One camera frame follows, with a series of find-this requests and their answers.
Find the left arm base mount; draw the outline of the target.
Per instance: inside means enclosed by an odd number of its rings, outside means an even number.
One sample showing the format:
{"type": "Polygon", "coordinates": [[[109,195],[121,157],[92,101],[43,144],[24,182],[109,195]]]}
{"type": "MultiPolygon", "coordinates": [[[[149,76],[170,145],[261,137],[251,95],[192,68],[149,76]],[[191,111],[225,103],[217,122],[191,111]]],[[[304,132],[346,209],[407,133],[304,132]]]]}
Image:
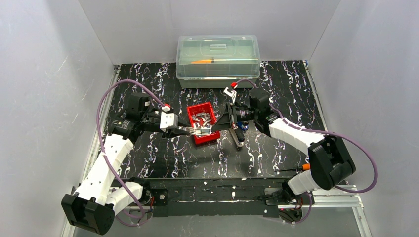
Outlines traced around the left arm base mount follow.
{"type": "Polygon", "coordinates": [[[137,191],[132,190],[131,192],[135,194],[137,198],[139,198],[139,202],[143,207],[158,207],[168,205],[168,189],[144,189],[141,193],[141,196],[138,195],[137,191]]]}

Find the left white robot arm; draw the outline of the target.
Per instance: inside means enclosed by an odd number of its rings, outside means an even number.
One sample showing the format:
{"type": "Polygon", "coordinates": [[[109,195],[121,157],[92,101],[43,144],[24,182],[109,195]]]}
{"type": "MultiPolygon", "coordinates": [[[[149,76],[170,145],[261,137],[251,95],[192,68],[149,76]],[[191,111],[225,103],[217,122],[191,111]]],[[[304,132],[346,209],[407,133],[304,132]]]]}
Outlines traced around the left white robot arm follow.
{"type": "Polygon", "coordinates": [[[186,124],[169,105],[159,109],[151,104],[151,96],[134,93],[113,118],[99,157],[87,177],[73,194],[61,201],[69,223],[78,228],[106,234],[115,216],[131,203],[140,203],[146,183],[136,178],[124,182],[114,192],[109,189],[117,170],[143,132],[158,132],[163,137],[187,135],[180,127],[186,124]]]}

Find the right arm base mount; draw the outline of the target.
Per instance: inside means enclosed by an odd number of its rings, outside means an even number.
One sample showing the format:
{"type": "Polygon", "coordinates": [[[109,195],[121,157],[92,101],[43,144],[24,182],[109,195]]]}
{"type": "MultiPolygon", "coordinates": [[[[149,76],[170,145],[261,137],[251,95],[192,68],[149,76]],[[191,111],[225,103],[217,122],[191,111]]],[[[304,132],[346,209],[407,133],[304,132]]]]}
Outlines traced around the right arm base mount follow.
{"type": "Polygon", "coordinates": [[[307,194],[292,195],[282,188],[268,187],[263,190],[263,194],[255,197],[255,200],[265,202],[266,205],[289,205],[291,209],[301,209],[304,205],[309,205],[310,201],[315,203],[313,196],[307,194]]]}

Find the red plastic bin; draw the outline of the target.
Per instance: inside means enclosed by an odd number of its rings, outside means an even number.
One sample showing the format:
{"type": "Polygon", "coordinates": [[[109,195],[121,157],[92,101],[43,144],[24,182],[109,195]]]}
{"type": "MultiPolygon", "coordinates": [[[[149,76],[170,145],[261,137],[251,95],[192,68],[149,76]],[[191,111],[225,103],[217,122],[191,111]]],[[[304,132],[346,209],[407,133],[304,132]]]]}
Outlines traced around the red plastic bin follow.
{"type": "MultiPolygon", "coordinates": [[[[190,124],[193,128],[212,128],[217,122],[211,102],[204,102],[186,108],[190,124]]],[[[196,145],[216,142],[220,138],[220,132],[213,132],[209,135],[194,135],[196,145]]]]}

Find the blue stapler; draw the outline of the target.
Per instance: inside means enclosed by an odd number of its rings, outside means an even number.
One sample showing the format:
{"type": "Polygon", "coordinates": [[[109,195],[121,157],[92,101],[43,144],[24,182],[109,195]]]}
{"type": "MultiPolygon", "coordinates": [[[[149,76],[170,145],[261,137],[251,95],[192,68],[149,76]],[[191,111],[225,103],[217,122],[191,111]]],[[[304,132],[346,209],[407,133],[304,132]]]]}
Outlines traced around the blue stapler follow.
{"type": "Polygon", "coordinates": [[[249,122],[248,121],[241,121],[238,122],[238,127],[242,130],[242,131],[247,131],[249,128],[249,122]]]}

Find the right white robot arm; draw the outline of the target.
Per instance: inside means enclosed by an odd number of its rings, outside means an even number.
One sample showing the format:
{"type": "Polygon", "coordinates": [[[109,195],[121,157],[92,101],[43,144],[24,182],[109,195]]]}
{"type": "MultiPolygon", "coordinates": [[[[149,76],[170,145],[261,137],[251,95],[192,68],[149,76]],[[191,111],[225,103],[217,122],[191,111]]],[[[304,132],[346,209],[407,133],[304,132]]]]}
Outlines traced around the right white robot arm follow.
{"type": "Polygon", "coordinates": [[[309,132],[280,117],[271,108],[269,95],[263,89],[250,90],[249,105],[239,103],[233,89],[227,87],[224,93],[232,98],[232,102],[226,103],[223,115],[211,128],[212,132],[234,129],[240,122],[252,121],[259,132],[308,156],[310,169],[286,180],[282,184],[283,195],[291,198],[317,189],[330,190],[355,172],[355,164],[341,138],[324,135],[321,131],[309,132]]]}

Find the black silver stapler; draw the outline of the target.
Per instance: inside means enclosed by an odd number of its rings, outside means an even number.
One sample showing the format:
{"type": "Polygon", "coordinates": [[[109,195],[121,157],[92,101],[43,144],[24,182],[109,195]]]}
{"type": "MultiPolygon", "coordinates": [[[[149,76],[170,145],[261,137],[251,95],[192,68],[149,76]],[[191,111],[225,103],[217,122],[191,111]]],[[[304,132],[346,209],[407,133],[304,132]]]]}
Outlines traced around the black silver stapler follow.
{"type": "Polygon", "coordinates": [[[237,146],[237,149],[241,149],[245,144],[245,136],[243,131],[240,128],[230,129],[229,130],[233,140],[237,146]]]}

